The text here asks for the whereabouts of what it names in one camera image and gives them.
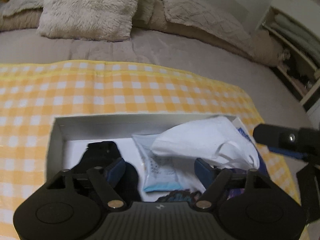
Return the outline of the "black fabric pouch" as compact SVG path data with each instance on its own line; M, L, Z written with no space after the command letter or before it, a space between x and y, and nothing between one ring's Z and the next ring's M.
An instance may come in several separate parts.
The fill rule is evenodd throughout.
M100 167L99 172L125 203L140 202L139 175L136 168L121 156L115 142L102 141L87 145L82 158L72 168L75 174Z

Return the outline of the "brown crocheted yarn piece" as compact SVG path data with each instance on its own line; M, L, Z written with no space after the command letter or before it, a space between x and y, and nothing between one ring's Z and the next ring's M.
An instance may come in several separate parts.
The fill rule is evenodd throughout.
M190 190L175 190L163 197L159 197L156 202L188 202L193 205L200 197L202 193L200 191Z

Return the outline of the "white face mask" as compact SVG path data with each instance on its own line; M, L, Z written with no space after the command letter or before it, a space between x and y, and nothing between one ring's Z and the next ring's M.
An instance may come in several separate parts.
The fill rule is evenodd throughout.
M161 133L151 146L157 156L201 158L212 165L225 167L226 145L232 145L230 135L243 138L225 116L186 122Z

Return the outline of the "light blue wipe packet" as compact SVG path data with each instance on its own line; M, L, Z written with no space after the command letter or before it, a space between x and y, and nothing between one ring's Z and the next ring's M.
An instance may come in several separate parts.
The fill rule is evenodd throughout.
M172 157L159 157L151 150L157 137L157 134L132 135L145 167L143 190L146 193L182 190Z

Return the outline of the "blue floral tissue pack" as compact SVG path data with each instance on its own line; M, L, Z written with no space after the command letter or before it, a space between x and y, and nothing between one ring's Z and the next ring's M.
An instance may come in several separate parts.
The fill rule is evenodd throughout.
M222 151L226 148L226 159L230 159L225 168L230 168L235 174L247 174L249 169L255 168L260 174L269 178L265 162L254 142L242 127L236 129L243 138L234 134L229 136L233 144L222 148Z

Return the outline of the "white shallow cardboard box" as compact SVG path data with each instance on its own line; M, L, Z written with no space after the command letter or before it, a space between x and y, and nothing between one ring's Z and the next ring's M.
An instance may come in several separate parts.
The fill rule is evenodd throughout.
M161 133L186 122L218 116L227 117L235 127L242 127L249 135L238 117L225 114L110 114L57 118L50 135L46 177L51 179L63 169L72 169L82 158L88 144L113 141L122 158L132 164L138 172L138 191L141 199L145 202L155 202L159 197L166 196L171 191L144 192L145 167L132 135L157 134L159 136ZM250 135L249 137L255 144L254 139ZM194 172L195 160L172 157L178 181L183 187L182 190L203 192L205 188Z

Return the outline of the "grey bed cover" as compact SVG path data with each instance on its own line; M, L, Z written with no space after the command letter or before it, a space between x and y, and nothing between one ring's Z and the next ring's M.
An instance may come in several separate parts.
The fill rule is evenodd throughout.
M310 127L304 108L270 68L199 40L135 29L124 42L49 39L35 29L1 33L1 62L94 60L150 63L187 70L242 88L268 124Z

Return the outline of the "folded grey blankets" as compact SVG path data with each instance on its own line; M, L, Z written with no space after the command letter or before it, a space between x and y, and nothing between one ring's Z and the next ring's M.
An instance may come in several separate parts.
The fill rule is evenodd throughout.
M319 66L319 39L282 14L277 14L270 27L307 53Z

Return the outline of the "yellow checkered cloth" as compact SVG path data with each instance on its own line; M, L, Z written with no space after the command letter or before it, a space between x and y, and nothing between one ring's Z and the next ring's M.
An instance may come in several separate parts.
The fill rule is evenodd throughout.
M263 122L241 88L134 62L1 64L1 239L17 239L13 213L44 181L55 117L110 113L218 113L252 131Z

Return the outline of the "white closet shelf unit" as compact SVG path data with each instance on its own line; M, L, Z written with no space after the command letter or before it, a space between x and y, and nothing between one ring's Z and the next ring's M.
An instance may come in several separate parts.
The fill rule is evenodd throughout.
M319 39L319 0L272 0L259 22L259 27L284 46L276 74L308 111L319 99L319 66L302 49L270 27L277 14L286 16Z

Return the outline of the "fluffy white pillow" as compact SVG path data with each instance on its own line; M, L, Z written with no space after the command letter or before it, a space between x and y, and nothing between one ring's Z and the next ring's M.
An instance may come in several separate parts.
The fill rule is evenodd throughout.
M139 0L44 0L37 32L47 38L125 41Z

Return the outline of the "beige quilted pillow right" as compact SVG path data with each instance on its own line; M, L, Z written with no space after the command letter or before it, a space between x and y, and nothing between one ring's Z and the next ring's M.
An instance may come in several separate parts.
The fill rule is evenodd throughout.
M200 40L269 67L284 51L268 31L249 35L234 16L202 0L140 0L132 25Z

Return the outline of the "beige quilted pillow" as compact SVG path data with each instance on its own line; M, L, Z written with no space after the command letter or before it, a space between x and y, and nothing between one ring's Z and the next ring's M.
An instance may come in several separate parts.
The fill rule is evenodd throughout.
M1 5L1 32L38 28L43 3L44 0L9 0Z
M269 67L284 51L268 31L249 35L234 16L202 0L140 0L132 25L200 40Z

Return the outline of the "beige quilted pillow left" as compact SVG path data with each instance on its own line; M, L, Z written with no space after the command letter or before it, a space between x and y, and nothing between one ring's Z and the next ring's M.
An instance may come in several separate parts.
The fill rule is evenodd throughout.
M38 28L43 3L44 0L9 0L1 5L1 32Z

